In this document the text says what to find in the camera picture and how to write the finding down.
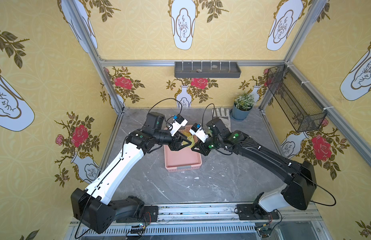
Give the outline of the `yellow shuttlecock five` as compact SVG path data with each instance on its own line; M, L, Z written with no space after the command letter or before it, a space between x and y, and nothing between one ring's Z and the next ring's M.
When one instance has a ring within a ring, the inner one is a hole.
M189 135L187 136L187 139L188 139L189 141L191 141L191 145L192 145L192 146L195 145L195 143L197 143L197 141L198 141L198 138L197 138L195 135L191 135L191 134L189 134Z

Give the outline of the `pink plastic storage basket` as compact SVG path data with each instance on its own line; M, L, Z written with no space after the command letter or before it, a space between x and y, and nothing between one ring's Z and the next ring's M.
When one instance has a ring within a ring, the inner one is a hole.
M190 134L189 130L192 125L186 125L180 129L181 133ZM184 148L181 151L171 151L168 146L164 147L165 168L168 172L181 172L187 170L199 169L202 165L201 154L193 152L191 147Z

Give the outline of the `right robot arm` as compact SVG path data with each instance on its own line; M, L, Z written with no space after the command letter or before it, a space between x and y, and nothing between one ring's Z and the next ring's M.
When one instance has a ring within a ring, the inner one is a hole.
M301 164L285 158L263 147L242 131L231 132L219 118L212 119L206 126L206 130L200 124L190 128L189 132L198 138L192 147L193 151L207 156L212 150L223 149L256 162L283 181L281 187L260 193L253 203L237 205L237 214L241 220L279 219L275 210L292 207L305 211L308 208L316 190L312 164Z

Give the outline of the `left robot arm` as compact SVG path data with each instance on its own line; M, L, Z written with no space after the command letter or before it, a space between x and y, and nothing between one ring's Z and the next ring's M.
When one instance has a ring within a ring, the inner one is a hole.
M140 220L144 215L145 203L137 197L112 201L118 186L132 167L156 150L155 145L168 146L180 151L191 145L191 141L180 132L187 120L180 114L163 129L165 116L149 112L143 126L129 133L121 151L110 165L84 190L76 189L71 195L74 217L97 234L103 233L112 222L121 219Z

